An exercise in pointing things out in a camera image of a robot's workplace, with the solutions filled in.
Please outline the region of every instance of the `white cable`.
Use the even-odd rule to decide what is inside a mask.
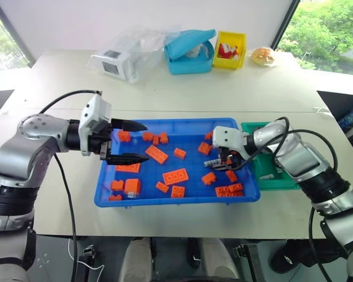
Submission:
[[[73,259],[73,257],[72,257],[72,255],[71,255],[71,251],[69,250],[69,243],[71,242],[71,239],[68,239],[68,254],[69,254],[69,257],[72,259],[72,260],[74,260]],[[103,272],[103,270],[104,270],[104,268],[105,268],[105,265],[103,264],[103,265],[101,265],[101,266],[98,266],[98,267],[91,267],[89,264],[86,264],[86,263],[84,263],[83,261],[77,261],[78,263],[81,263],[82,265],[84,265],[84,266],[86,266],[87,268],[89,268],[89,269],[91,269],[91,270],[98,270],[98,269],[101,269],[101,271],[99,272],[99,274],[98,274],[98,278],[96,279],[96,282],[98,282],[99,281],[99,278],[101,278],[101,274],[102,274],[102,272]]]

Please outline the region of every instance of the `foliage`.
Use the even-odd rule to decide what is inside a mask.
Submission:
[[[21,50],[0,26],[0,71],[4,69],[25,68],[27,60]]]
[[[353,54],[353,0],[301,2],[280,43],[303,68],[353,73],[343,67],[344,53]]]

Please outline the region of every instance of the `yellow plastic box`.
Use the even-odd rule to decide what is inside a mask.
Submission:
[[[239,60],[225,59],[218,57],[220,43],[227,43],[237,46]],[[246,54],[246,34],[219,31],[217,36],[216,48],[214,51],[213,65],[217,68],[238,69],[243,66]]]

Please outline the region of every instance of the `white wall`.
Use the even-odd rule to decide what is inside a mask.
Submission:
[[[131,25],[246,33],[269,46],[291,0],[0,0],[35,58],[47,49],[98,49]]]

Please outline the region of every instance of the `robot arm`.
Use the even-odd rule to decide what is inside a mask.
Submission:
[[[81,121],[46,114],[23,119],[14,137],[0,148],[0,282],[28,281],[25,270],[35,258],[34,201],[48,165],[57,152],[80,150],[100,155],[109,165],[148,160],[138,154],[111,154],[111,132],[146,130],[130,120],[110,119],[110,104],[95,95]]]
[[[276,120],[249,135],[217,126],[213,131],[213,146],[219,148],[220,156],[205,165],[217,170],[235,169],[242,159],[249,159],[263,146],[266,146],[263,153],[274,153],[281,137],[271,140],[284,133],[285,128],[285,121]],[[342,256],[348,259],[348,275],[353,277],[353,187],[314,147],[304,143],[298,133],[287,135],[275,162],[299,184],[314,209],[324,217],[321,228],[328,239],[342,247]]]

